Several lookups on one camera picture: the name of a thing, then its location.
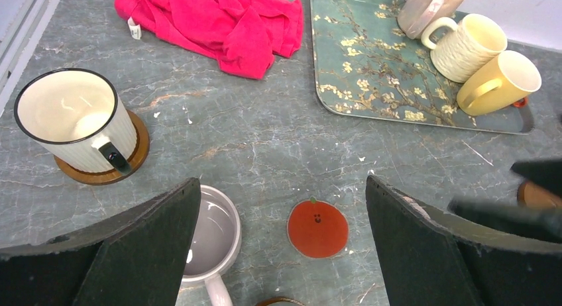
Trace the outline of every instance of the white wall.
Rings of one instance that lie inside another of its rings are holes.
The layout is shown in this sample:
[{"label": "white wall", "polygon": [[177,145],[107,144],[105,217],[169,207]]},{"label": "white wall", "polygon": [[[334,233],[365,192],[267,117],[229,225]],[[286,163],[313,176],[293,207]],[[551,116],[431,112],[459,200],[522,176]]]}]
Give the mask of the white wall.
[{"label": "white wall", "polygon": [[490,17],[511,40],[562,50],[562,0],[465,0],[459,10]]},{"label": "white wall", "polygon": [[0,0],[0,41],[4,39],[8,27],[15,19],[25,0]]}]

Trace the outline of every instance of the red towel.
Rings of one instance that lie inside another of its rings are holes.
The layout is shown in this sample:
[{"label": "red towel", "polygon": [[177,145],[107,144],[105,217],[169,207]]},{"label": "red towel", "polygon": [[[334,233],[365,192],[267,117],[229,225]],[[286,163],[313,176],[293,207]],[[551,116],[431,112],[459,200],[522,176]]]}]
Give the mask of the red towel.
[{"label": "red towel", "polygon": [[215,58],[224,72],[261,79],[273,54],[300,48],[300,0],[115,0],[117,14],[157,37]]}]

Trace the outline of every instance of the table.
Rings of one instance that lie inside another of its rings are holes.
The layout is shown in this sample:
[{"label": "table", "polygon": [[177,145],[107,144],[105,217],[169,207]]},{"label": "table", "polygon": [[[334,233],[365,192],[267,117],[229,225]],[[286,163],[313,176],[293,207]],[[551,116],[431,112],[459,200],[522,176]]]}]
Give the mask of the table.
[{"label": "table", "polygon": [[[240,212],[241,253],[223,277],[235,305],[277,295],[307,305],[388,305],[365,207],[368,174],[440,208],[454,195],[514,203],[520,179],[512,163],[561,155],[562,54],[510,46],[543,76],[530,98],[537,128],[527,136],[337,116],[315,95],[309,1],[302,1],[302,49],[255,81],[149,32],[132,39],[113,0],[61,0],[16,91],[55,68],[97,71],[146,123],[150,154],[119,183],[77,183],[18,129],[12,97],[0,119],[0,247],[41,243],[197,177]],[[334,258],[305,258],[286,237],[291,208],[311,196],[349,221],[347,249]],[[204,287],[182,286],[177,305],[210,302]]]}]

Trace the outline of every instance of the towel tag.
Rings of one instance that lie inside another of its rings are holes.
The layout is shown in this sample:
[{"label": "towel tag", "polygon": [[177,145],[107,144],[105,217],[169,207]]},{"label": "towel tag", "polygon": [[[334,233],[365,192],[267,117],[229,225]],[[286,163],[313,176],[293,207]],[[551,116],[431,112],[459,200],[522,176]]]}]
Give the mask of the towel tag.
[{"label": "towel tag", "polygon": [[129,25],[131,36],[136,40],[140,40],[142,36],[141,25],[136,25],[132,17],[127,20],[127,24]]}]

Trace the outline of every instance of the yellow mug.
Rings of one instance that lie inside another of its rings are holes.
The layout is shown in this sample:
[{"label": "yellow mug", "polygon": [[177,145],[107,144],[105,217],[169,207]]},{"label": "yellow mug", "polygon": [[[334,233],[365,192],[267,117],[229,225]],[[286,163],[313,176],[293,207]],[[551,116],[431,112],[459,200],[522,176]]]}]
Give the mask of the yellow mug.
[{"label": "yellow mug", "polygon": [[457,94],[459,107],[478,116],[502,109],[541,87],[541,74],[523,54],[504,51],[481,67]]}]

